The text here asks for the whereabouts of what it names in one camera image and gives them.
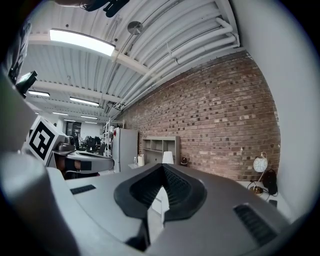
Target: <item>corrugated metal ceiling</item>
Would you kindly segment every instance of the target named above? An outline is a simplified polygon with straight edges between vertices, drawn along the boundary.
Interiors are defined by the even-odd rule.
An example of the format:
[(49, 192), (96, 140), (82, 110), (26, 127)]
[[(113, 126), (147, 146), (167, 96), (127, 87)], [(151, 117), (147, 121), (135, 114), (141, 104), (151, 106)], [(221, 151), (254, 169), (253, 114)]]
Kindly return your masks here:
[[(150, 69), (169, 51), (218, 28), (215, 18), (220, 15), (218, 5), (212, 0), (130, 0), (112, 18), (107, 18), (102, 8), (86, 12), (81, 8), (46, 2), (32, 17), (31, 33), (47, 35), (51, 28), (57, 28), (90, 35), (114, 44), (117, 51)], [(141, 22), (143, 33), (131, 35), (127, 31), (131, 21)], [(40, 81), (123, 98), (143, 74), (122, 64), (114, 64), (111, 58), (86, 49), (47, 43), (30, 44), (22, 74), (36, 70)], [(40, 102), (34, 96), (28, 98), (48, 112), (52, 111), (53, 106), (61, 111), (69, 110), (70, 113), (73, 110), (78, 113), (91, 111), (89, 108), (80, 108), (81, 105), (75, 107), (75, 103), (69, 100), (70, 96), (100, 101), (85, 95), (54, 90), (50, 91), (50, 99), (45, 99), (45, 102)], [(108, 102), (100, 103), (105, 107)], [(91, 115), (99, 115), (102, 119), (104, 111), (97, 110), (90, 112)]]

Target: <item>cabinet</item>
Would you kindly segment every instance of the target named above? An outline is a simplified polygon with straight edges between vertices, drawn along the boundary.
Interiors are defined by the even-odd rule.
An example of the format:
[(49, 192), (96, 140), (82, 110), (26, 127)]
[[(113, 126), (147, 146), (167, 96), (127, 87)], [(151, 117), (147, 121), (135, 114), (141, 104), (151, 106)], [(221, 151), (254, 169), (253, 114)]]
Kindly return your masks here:
[(142, 153), (145, 163), (162, 163), (165, 151), (171, 151), (173, 162), (180, 164), (180, 138), (179, 136), (143, 136)]

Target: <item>black vent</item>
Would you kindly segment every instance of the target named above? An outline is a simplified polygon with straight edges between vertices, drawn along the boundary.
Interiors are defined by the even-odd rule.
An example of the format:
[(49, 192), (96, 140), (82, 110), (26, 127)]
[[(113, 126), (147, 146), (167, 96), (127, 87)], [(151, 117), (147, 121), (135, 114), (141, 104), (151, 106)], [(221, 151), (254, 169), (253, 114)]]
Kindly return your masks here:
[(250, 206), (246, 204), (238, 205), (234, 208), (234, 211), (259, 246), (269, 243), (277, 236), (277, 234), (252, 208), (250, 208)]
[(96, 187), (94, 185), (87, 185), (87, 186), (81, 186), (81, 187), (76, 187), (76, 188), (72, 188), (70, 189), (72, 195), (76, 195), (76, 194), (80, 194), (83, 192), (87, 192), (90, 190), (94, 190)]

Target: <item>refrigerator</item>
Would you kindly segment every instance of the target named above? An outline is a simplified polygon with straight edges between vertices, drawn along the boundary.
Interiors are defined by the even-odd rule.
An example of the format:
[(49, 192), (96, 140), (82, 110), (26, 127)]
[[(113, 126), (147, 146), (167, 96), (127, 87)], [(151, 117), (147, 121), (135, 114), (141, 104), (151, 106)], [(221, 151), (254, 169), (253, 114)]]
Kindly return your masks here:
[(138, 131), (115, 128), (112, 142), (112, 158), (114, 160), (114, 172), (128, 172), (129, 164), (138, 159)]

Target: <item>white panel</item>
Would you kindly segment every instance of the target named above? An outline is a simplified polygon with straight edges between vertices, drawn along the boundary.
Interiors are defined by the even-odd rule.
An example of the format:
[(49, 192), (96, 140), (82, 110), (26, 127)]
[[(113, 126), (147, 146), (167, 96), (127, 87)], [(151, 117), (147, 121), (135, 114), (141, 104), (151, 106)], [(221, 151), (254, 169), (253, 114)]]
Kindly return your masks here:
[(241, 42), (261, 69), (277, 108), (278, 189), (298, 218), (311, 210), (319, 192), (318, 54), (294, 17), (276, 2), (232, 2)]
[(154, 209), (158, 214), (161, 215), (161, 201), (155, 199), (152, 203), (152, 209)]
[(120, 171), (127, 172), (131, 168), (129, 164), (134, 163), (134, 158), (138, 159), (138, 131), (130, 129), (120, 130)]

